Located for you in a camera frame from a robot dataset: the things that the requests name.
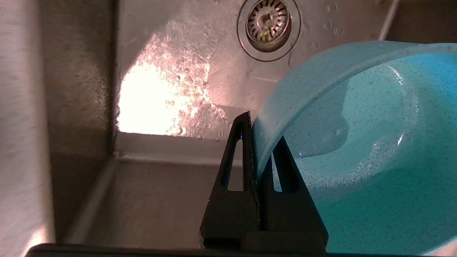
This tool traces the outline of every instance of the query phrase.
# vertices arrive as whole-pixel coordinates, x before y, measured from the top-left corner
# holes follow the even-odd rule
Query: turquoise bowl
[[[417,255],[457,236],[457,44],[324,51],[277,83],[253,133],[258,177],[286,138],[328,252]]]

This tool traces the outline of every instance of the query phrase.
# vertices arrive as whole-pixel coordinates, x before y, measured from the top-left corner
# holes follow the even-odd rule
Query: sink drain
[[[247,0],[238,17],[238,37],[251,57],[273,61],[295,45],[300,24],[293,0]]]

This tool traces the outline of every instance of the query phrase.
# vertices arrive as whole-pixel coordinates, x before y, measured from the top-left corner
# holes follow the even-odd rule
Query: metal surface
[[[284,2],[261,0],[252,7],[246,22],[246,33],[257,50],[272,52],[287,41],[290,33],[289,21],[289,10]]]
[[[62,242],[110,154],[115,8],[111,0],[39,5],[54,222]]]
[[[0,256],[54,238],[38,1],[0,1]]]
[[[88,245],[147,249],[200,248],[199,226],[217,166],[121,161]],[[242,171],[232,170],[235,188]]]
[[[391,1],[297,1],[301,31],[296,46],[268,63],[247,55],[239,43],[243,3],[120,2],[116,78],[121,132],[225,141],[230,122],[246,110],[254,118],[291,68],[330,47],[378,39]],[[150,10],[161,12],[151,16]],[[249,16],[251,8],[244,10]],[[116,144],[116,151],[122,155],[124,149]]]

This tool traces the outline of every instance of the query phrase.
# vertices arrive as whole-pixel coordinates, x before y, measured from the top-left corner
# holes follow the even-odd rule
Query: water droplet
[[[327,7],[325,8],[325,10],[327,12],[332,12],[332,11],[335,11],[336,10],[336,3],[333,3],[331,5],[327,5]]]
[[[343,33],[343,29],[342,28],[336,27],[336,28],[333,29],[333,35],[335,37],[341,37],[342,33]]]
[[[331,26],[332,26],[332,24],[330,23],[330,21],[327,21],[327,22],[324,23],[324,25],[323,25],[323,27],[324,27],[325,29],[328,29],[328,28],[330,28]]]

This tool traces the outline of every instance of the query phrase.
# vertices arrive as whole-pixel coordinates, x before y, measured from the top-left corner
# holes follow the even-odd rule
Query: speckled bowl
[[[457,235],[457,44],[324,51],[278,82],[253,131],[259,177],[285,136],[329,252],[414,255]]]

